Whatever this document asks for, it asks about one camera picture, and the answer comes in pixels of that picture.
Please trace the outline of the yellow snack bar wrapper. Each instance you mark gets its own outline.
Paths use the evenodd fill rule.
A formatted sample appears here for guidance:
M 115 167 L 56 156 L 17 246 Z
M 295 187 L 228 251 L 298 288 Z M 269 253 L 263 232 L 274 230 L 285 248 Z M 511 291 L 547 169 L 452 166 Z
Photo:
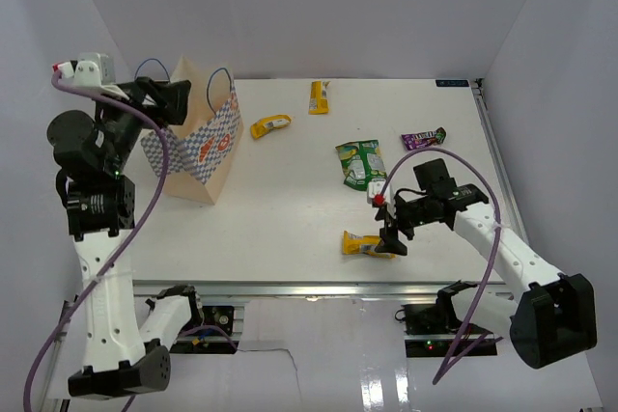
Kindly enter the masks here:
M 378 235 L 357 235 L 343 231 L 342 254 L 344 256 L 367 255 L 376 258 L 389 258 L 389 254 L 377 251 L 379 244 L 380 237 Z

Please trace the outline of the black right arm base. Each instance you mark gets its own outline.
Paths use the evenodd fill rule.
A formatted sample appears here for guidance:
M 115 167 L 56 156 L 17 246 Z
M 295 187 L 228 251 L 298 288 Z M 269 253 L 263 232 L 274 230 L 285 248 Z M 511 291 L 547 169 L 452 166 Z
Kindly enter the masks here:
M 404 331 L 405 352 L 409 360 L 442 358 L 455 340 L 459 323 L 453 328 L 447 326 L 436 304 L 437 292 L 444 286 L 444 283 L 405 286 L 407 292 L 393 317 Z M 495 357 L 498 349 L 493 333 L 474 345 L 484 332 L 485 329 L 477 325 L 467 328 L 454 356 L 471 346 L 466 357 Z

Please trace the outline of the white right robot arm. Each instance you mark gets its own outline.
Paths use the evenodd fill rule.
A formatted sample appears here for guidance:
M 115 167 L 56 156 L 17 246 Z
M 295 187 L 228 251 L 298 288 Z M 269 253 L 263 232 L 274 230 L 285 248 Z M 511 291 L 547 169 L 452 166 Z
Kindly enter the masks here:
M 498 208 L 473 184 L 458 185 L 438 158 L 414 169 L 421 189 L 407 201 L 385 179 L 367 188 L 367 201 L 382 223 L 378 252 L 404 256 L 401 237 L 421 226 L 446 225 L 487 261 L 512 294 L 506 299 L 481 283 L 458 281 L 442 288 L 430 319 L 460 339 L 469 324 L 511 342 L 521 360 L 540 369 L 589 350 L 598 341 L 595 295 L 581 274 L 567 275 L 502 225 Z

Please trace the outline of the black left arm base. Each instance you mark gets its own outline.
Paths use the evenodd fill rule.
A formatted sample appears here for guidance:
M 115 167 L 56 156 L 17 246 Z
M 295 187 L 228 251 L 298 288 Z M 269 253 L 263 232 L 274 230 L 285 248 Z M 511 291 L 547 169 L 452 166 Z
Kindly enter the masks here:
M 191 319 L 171 348 L 172 354 L 234 354 L 239 344 L 235 335 L 236 308 L 233 305 L 202 305 L 201 319 Z

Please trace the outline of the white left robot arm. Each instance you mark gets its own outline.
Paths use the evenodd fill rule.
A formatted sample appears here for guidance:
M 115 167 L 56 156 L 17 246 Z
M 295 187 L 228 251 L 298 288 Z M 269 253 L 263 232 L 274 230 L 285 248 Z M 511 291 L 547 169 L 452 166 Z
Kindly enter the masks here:
M 123 169 L 144 127 L 162 138 L 164 127 L 184 123 L 191 84 L 140 77 L 121 84 L 119 96 L 64 85 L 59 72 L 52 84 L 96 104 L 93 116 L 67 111 L 47 128 L 84 287 L 73 307 L 85 313 L 86 347 L 69 394 L 104 400 L 162 392 L 171 347 L 181 332 L 202 327 L 204 310 L 194 286 L 176 285 L 162 290 L 138 323 L 125 251 L 144 222 L 134 218 L 136 188 Z

